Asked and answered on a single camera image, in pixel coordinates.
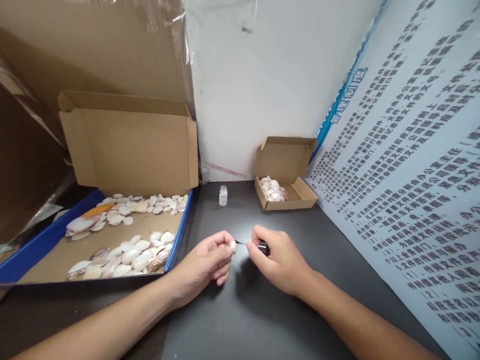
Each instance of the small glass vial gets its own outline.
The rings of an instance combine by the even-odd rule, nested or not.
[[[220,186],[220,197],[218,202],[221,207],[227,206],[227,198],[229,197],[229,193],[227,191],[227,187],[225,185]]]

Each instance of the small cardboard box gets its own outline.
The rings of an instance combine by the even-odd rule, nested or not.
[[[304,137],[269,136],[258,147],[255,158],[255,189],[264,210],[309,209],[318,197],[302,180],[317,139]],[[270,176],[284,187],[288,200],[269,201],[260,179]]]
[[[62,92],[58,103],[77,181],[99,190],[5,261],[0,266],[0,283],[62,282],[74,264],[88,260],[98,248],[116,248],[135,235],[148,240],[153,231],[176,234],[165,271],[173,268],[190,209],[191,188],[199,183],[197,126],[185,105],[78,91]],[[78,241],[64,237],[71,220],[117,193],[190,197],[185,212],[176,215],[134,212],[131,225],[107,224]]]

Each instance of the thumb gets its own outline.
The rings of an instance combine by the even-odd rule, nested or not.
[[[210,251],[206,256],[208,267],[211,269],[222,260],[228,259],[232,255],[232,248],[230,246],[217,247]]]
[[[263,275],[268,272],[272,265],[273,261],[264,255],[263,252],[259,250],[258,247],[251,241],[246,243],[246,248],[248,249],[248,255],[256,267],[261,271]]]

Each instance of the cardboard box lid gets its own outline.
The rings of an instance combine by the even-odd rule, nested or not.
[[[181,101],[63,91],[58,104],[80,185],[198,186],[197,125]]]
[[[316,138],[269,136],[256,151],[255,175],[279,182],[305,176],[316,147]]]

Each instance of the poster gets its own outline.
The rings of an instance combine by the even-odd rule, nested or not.
[[[480,358],[480,2],[392,1],[306,179],[452,359]]]

